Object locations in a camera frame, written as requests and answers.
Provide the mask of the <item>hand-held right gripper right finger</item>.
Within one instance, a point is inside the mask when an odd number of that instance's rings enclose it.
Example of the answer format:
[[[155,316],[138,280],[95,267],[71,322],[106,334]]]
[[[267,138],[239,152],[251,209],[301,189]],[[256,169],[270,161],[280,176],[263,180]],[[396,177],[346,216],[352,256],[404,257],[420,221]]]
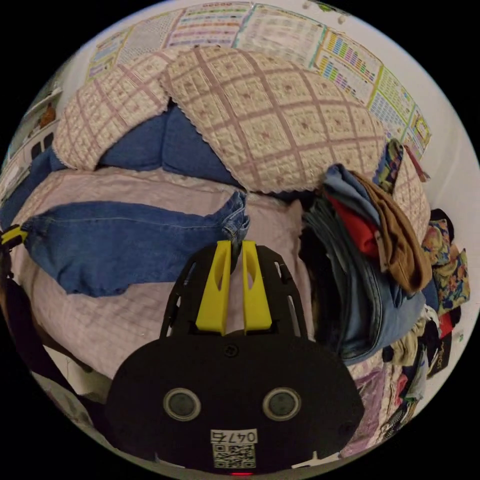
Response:
[[[242,288],[244,333],[265,332],[272,327],[257,245],[242,242]]]

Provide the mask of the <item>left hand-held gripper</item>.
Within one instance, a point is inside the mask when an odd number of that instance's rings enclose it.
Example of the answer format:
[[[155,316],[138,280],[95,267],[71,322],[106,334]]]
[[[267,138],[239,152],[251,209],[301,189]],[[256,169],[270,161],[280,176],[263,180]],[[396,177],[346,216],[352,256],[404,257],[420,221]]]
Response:
[[[28,232],[19,224],[10,226],[0,233],[0,279],[13,279],[12,250],[26,241]]]

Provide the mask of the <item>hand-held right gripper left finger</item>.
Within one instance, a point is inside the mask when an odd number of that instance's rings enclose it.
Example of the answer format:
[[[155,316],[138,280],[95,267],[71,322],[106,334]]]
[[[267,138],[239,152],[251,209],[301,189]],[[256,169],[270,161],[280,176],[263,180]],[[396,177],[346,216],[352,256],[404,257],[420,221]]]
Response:
[[[224,336],[230,292],[232,245],[229,240],[216,244],[206,278],[195,326],[201,332]]]

